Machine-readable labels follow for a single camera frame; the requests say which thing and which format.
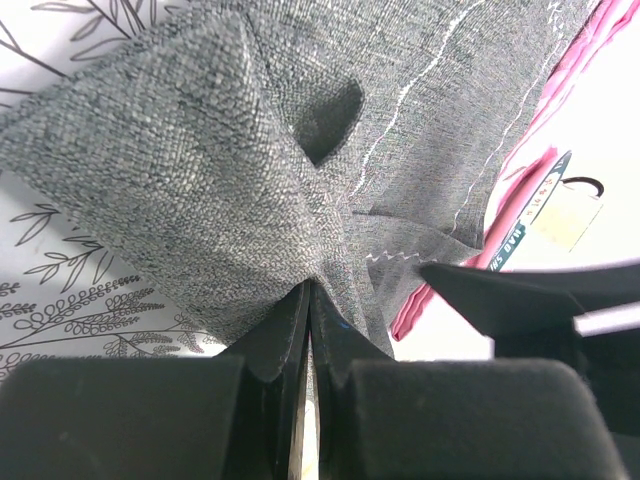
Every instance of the gray garment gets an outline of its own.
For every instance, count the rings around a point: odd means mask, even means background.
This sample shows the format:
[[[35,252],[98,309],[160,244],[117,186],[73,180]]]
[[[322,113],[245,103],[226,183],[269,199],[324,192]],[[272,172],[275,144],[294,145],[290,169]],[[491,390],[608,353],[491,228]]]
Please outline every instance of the gray garment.
[[[584,2],[194,1],[0,118],[0,165],[224,342],[315,278],[384,351],[482,247]]]

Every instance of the gray cloth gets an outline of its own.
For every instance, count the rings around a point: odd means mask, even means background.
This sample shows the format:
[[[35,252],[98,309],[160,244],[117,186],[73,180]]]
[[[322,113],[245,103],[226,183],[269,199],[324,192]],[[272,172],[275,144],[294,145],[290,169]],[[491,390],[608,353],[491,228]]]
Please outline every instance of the gray cloth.
[[[194,1],[0,118],[0,165],[224,342],[322,282],[384,351],[482,247],[585,2]]]

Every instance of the pink cloth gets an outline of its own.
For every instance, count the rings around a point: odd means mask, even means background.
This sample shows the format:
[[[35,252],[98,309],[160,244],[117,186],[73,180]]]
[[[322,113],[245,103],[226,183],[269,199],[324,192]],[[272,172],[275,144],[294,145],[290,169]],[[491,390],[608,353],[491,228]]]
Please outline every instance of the pink cloth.
[[[484,251],[465,263],[466,266],[486,268],[505,235],[522,210],[523,202],[533,193],[540,181],[553,168],[557,151],[549,145],[551,135],[545,126],[569,98],[574,85],[589,68],[593,58],[610,43],[634,18],[640,0],[603,0],[580,35],[571,44],[564,57],[547,81],[534,118],[524,136],[507,156],[485,218],[491,225],[485,231]],[[436,297],[437,302],[429,305]],[[428,286],[420,286],[409,296],[391,325],[391,334],[402,340],[413,329],[418,319],[429,308],[438,315],[456,314],[446,302]]]

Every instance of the black elastic loop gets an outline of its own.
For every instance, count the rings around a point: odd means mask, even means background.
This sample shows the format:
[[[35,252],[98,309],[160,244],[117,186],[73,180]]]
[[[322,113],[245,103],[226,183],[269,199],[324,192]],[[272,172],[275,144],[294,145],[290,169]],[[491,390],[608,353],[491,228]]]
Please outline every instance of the black elastic loop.
[[[602,194],[604,193],[604,185],[602,185],[602,182],[599,182],[595,178],[591,178],[591,177],[563,178],[562,179],[562,183],[564,183],[564,184],[567,184],[567,183],[587,183],[587,184],[591,185],[592,187],[595,187],[596,190],[598,190],[598,193],[596,194],[596,197],[598,197],[598,198],[600,198],[602,196]]]

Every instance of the beige tag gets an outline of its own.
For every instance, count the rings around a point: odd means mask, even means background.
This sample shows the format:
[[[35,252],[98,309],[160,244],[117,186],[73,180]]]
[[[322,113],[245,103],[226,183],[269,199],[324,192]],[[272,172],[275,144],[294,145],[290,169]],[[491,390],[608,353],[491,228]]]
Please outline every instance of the beige tag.
[[[601,199],[561,183],[530,228],[569,252],[584,235],[601,208]]]

